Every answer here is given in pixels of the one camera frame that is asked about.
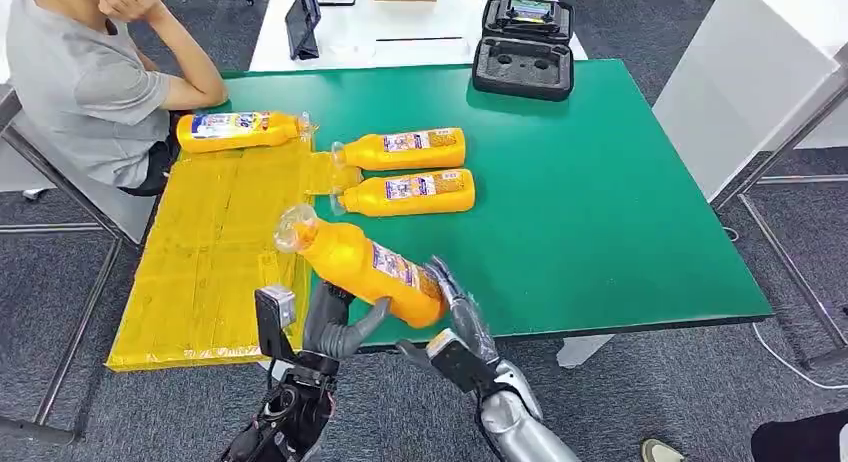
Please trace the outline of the person's hand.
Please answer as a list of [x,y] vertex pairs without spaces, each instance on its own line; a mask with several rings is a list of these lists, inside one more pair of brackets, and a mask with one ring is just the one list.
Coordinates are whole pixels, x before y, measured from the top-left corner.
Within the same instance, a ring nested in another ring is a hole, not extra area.
[[161,0],[99,0],[98,9],[107,17],[123,22],[153,21],[167,11]]

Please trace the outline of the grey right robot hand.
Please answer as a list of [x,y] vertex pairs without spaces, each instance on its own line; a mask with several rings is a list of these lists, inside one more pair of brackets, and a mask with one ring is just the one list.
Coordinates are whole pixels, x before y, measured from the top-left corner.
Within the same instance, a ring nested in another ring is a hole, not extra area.
[[451,317],[450,327],[431,339],[424,348],[400,339],[396,349],[413,363],[433,368],[446,378],[489,376],[500,356],[472,294],[461,287],[448,265],[433,255],[425,264],[436,279]]

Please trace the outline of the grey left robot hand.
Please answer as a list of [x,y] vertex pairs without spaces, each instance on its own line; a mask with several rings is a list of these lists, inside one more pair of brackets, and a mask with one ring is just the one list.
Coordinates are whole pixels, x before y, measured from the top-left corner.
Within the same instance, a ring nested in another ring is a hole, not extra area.
[[311,296],[304,324],[304,350],[340,360],[353,355],[389,315],[390,297],[378,298],[368,313],[349,322],[355,296],[327,281]]

